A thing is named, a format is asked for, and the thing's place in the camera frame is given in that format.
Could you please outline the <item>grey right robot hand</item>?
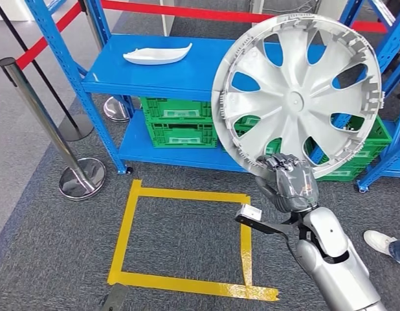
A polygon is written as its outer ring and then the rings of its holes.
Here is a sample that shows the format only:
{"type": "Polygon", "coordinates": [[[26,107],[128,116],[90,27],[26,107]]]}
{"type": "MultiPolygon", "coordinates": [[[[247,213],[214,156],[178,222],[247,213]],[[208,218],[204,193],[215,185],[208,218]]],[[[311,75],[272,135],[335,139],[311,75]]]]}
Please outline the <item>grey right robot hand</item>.
{"type": "Polygon", "coordinates": [[[318,187],[312,167],[292,154],[261,155],[269,176],[257,176],[258,187],[281,213],[301,213],[318,206],[318,187]]]}

